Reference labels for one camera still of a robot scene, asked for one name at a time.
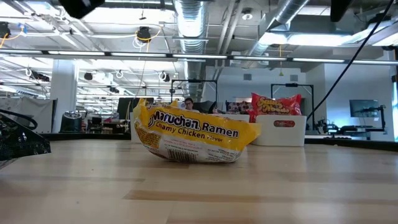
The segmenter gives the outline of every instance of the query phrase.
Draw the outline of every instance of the red label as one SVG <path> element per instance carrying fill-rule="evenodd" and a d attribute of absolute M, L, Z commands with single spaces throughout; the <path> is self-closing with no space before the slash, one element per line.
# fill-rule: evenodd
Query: red label
<path fill-rule="evenodd" d="M 277 128 L 293 128 L 295 125 L 294 121 L 274 121 L 274 126 Z"/>

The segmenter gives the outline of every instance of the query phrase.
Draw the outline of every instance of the yellow ramen package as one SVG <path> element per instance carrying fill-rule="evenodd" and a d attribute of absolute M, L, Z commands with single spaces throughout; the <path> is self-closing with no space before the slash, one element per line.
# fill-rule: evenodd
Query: yellow ramen package
<path fill-rule="evenodd" d="M 260 134 L 259 124 L 182 110 L 171 105 L 134 108 L 141 143 L 164 159 L 179 162 L 234 162 Z"/>

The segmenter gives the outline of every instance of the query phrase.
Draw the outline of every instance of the man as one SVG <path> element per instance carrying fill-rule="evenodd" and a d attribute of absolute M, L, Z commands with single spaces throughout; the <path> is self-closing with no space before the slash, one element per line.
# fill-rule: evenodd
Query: man
<path fill-rule="evenodd" d="M 185 101 L 184 101 L 184 103 L 185 103 L 185 109 L 186 110 L 189 110 L 189 111 L 194 111 L 194 112 L 199 112 L 198 110 L 194 110 L 193 109 L 193 100 L 192 100 L 192 98 L 186 98 L 185 99 Z"/>

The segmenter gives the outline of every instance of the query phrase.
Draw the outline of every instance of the white storage bin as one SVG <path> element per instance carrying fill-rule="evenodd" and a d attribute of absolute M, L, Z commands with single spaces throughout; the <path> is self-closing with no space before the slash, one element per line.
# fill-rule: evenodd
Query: white storage bin
<path fill-rule="evenodd" d="M 224 118 L 233 119 L 236 121 L 246 121 L 249 122 L 250 116 L 246 114 L 213 114 L 215 116 L 222 116 Z"/>
<path fill-rule="evenodd" d="M 280 127 L 290 121 L 292 127 Z M 304 146 L 306 116 L 259 115 L 256 123 L 261 124 L 261 134 L 252 144 L 258 146 Z"/>
<path fill-rule="evenodd" d="M 130 132 L 131 132 L 131 142 L 132 143 L 141 143 L 138 138 L 136 129 L 134 127 L 134 115 L 130 112 Z"/>

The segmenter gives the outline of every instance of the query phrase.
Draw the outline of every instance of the barcode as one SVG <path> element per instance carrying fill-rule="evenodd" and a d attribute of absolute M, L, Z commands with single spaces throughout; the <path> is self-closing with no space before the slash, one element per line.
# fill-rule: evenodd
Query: barcode
<path fill-rule="evenodd" d="M 196 162 L 196 155 L 189 152 L 182 152 L 178 150 L 168 149 L 169 158 L 179 162 Z"/>

